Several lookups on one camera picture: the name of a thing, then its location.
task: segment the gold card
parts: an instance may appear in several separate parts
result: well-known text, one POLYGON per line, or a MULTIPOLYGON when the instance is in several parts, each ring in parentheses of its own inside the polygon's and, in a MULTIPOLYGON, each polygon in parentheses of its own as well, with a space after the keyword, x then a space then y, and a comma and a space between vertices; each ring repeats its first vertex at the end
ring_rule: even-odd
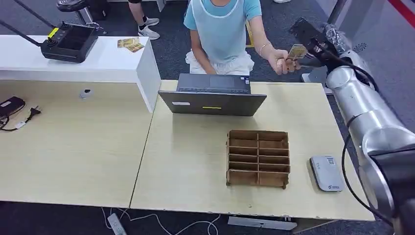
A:
POLYGON ((143 47, 144 47, 143 45, 141 45, 140 43, 138 43, 138 44, 126 46, 125 48, 129 49, 129 51, 131 51, 132 53, 135 53, 135 52, 139 51, 143 47))
POLYGON ((139 38, 127 38, 127 39, 120 39, 117 42, 117 47, 122 48, 129 45, 134 45, 140 43, 139 38))
POLYGON ((307 48, 302 44, 294 44, 288 54, 288 59, 297 60, 302 59, 308 53, 307 48))

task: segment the white cable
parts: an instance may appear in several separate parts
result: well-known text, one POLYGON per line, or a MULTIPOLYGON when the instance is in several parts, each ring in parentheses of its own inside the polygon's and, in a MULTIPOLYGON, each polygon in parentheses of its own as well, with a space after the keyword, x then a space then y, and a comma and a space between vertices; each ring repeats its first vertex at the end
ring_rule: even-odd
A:
POLYGON ((107 229, 111 229, 111 227, 107 224, 107 216, 105 215, 105 211, 104 208, 101 207, 102 213, 104 214, 104 222, 105 222, 105 226, 107 226, 107 229))
MULTIPOLYGON (((138 218, 131 218, 131 216, 130 216, 130 214, 128 214, 128 212, 127 212, 127 210, 128 209, 125 209, 125 210, 123 210, 123 209, 121 209, 121 208, 117 208, 118 210, 120 210, 120 211, 122 211, 122 214, 121 214, 121 216, 119 217, 119 220, 121 220, 121 218, 124 216, 124 214, 126 214, 127 215, 127 217, 128 217, 128 219, 130 220, 130 221, 134 221, 134 220, 139 220, 139 219, 144 219, 144 218, 147 218, 147 217, 150 217, 150 216, 155 216, 156 217, 156 219, 157 219, 157 222, 159 223, 159 225, 160 225, 160 227, 168 234, 168 235, 173 235, 172 233, 170 233, 162 224, 161 224, 161 222, 160 222, 160 220, 159 220, 159 217, 156 215, 156 214, 149 214, 149 215, 146 215, 146 216, 143 216, 143 217, 138 217, 138 218)), ((107 226, 107 228, 109 228, 109 229, 111 229, 111 227, 109 227, 108 225, 107 225, 107 218, 106 218, 106 215, 105 215, 105 212, 104 212, 104 209, 101 207, 101 210, 102 210, 102 213, 104 214, 104 219, 105 219, 105 226, 107 226)), ((220 214, 219 214, 219 216, 216 218, 216 219, 214 219, 212 222, 210 222, 210 221, 196 221, 196 222, 194 222, 194 223, 192 223, 192 224, 189 224, 189 225, 187 225, 184 229, 182 229, 182 230, 180 230, 179 232, 177 232, 176 234, 174 234, 174 235, 179 235, 179 234, 181 234, 183 231, 185 231, 186 229, 188 229, 188 228, 190 228, 191 226, 193 226, 193 225, 195 225, 195 224, 200 224, 200 223, 207 223, 207 224, 209 224, 209 226, 207 227, 207 234, 208 235, 211 235, 210 234, 210 231, 209 231, 209 228, 211 227, 211 226, 213 226, 213 228, 215 229, 215 231, 216 231, 216 235, 219 235, 219 230, 218 230, 218 228, 216 227, 216 225, 214 225, 214 222, 216 222, 218 219, 220 218, 220 214)))

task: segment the cardboard divider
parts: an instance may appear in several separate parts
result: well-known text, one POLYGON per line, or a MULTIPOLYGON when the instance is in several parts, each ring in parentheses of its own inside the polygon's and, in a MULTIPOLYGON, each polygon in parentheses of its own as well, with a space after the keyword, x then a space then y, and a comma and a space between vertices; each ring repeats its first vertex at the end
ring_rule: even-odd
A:
POLYGON ((239 155, 257 155, 258 149, 256 147, 229 147, 228 154, 239 154, 239 155))
POLYGON ((236 146, 236 147, 258 147, 258 141, 257 140, 241 140, 241 139, 230 139, 230 146, 236 146))
POLYGON ((287 143, 283 141, 258 141, 259 148, 280 148, 285 149, 287 147, 287 143))
POLYGON ((232 130, 227 153, 227 185, 286 188, 290 173, 288 133, 232 130))
POLYGON ((289 157, 283 157, 283 156, 261 156, 258 157, 259 163, 265 163, 265 164, 284 164, 289 165, 290 164, 290 158, 289 157))
POLYGON ((258 172, 257 171, 242 171, 242 170, 228 170, 227 185, 242 184, 242 185, 257 185, 258 172))
POLYGON ((259 155, 263 156, 283 156, 283 157, 289 157, 290 152, 288 149, 282 149, 282 148, 260 148, 259 155))
POLYGON ((260 163, 259 171, 290 173, 290 166, 282 165, 282 164, 261 164, 260 163))
POLYGON ((263 186, 277 186, 285 189, 288 184, 288 173, 259 172, 258 184, 263 186))
POLYGON ((258 171, 258 164, 256 164, 256 163, 229 162, 229 169, 258 171))
POLYGON ((229 154, 229 162, 257 163, 258 162, 258 156, 256 156, 256 155, 229 154))
POLYGON ((258 140, 256 131, 229 131, 229 139, 258 140))
POLYGON ((258 132, 258 140, 288 142, 288 134, 280 131, 260 131, 258 132))

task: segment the wooden table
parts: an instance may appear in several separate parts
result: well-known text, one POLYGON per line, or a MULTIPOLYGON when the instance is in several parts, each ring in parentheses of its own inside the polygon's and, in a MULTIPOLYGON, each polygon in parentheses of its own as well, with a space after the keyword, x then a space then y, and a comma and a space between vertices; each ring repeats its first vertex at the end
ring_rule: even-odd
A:
MULTIPOLYGON (((162 81, 173 91, 177 81, 162 81)), ((322 192, 309 165, 314 155, 341 162, 343 139, 321 84, 251 83, 268 97, 253 117, 172 114, 159 97, 131 208, 299 218, 298 232, 334 220, 374 220, 348 190, 322 192), (226 186, 229 130, 276 130, 289 135, 287 189, 226 186)), ((347 157, 346 170, 366 201, 347 157)))
POLYGON ((0 100, 42 106, 0 132, 0 200, 129 207, 152 113, 134 83, 0 81, 0 100), (91 89, 92 96, 79 95, 91 89))

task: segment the person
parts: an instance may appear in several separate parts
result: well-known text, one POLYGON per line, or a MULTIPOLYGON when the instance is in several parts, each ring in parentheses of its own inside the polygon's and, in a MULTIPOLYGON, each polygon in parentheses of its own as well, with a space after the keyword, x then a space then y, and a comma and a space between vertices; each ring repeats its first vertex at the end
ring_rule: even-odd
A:
POLYGON ((158 18, 148 18, 144 15, 141 1, 142 0, 128 0, 131 13, 138 24, 138 35, 149 37, 151 40, 158 39, 160 34, 152 31, 148 27, 158 24, 160 20, 158 18))
POLYGON ((256 52, 281 75, 300 69, 286 50, 267 39, 259 0, 191 0, 184 17, 190 29, 190 73, 249 75, 254 62, 245 51, 249 21, 256 52))

